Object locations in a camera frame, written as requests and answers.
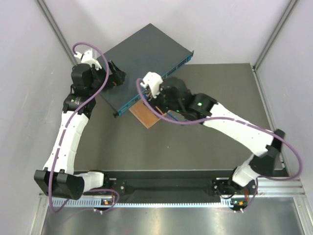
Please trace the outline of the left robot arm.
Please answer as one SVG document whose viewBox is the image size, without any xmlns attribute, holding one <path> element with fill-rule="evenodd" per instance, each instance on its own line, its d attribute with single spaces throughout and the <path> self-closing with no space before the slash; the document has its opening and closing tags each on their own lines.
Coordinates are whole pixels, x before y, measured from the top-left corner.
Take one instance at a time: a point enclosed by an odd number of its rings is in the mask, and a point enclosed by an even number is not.
<svg viewBox="0 0 313 235">
<path fill-rule="evenodd" d="M 63 102 L 59 133 L 43 169 L 34 173 L 35 182 L 47 196 L 77 200 L 93 188 L 100 194 L 110 191 L 110 181 L 99 171 L 74 174 L 79 141 L 96 105 L 93 96 L 98 90 L 110 90 L 125 81 L 126 73 L 113 61 L 108 66 L 108 72 L 94 62 L 72 68 L 72 85 Z"/>
</svg>

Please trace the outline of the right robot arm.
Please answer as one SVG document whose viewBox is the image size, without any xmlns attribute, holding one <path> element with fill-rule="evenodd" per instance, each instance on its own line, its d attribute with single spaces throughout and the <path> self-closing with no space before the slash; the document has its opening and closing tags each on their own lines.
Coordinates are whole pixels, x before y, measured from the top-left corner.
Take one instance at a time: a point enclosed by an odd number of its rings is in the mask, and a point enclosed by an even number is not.
<svg viewBox="0 0 313 235">
<path fill-rule="evenodd" d="M 191 94 L 184 81 L 177 77 L 162 80 L 153 73 L 147 83 L 152 91 L 151 106 L 157 106 L 163 112 L 179 113 L 188 121 L 210 118 L 201 124 L 222 132 L 252 152 L 251 157 L 235 168 L 228 181 L 232 193 L 241 193 L 250 181 L 259 176 L 273 175 L 282 142 L 272 136 L 272 131 L 250 128 L 248 121 L 230 112 L 214 98 L 203 93 Z"/>
</svg>

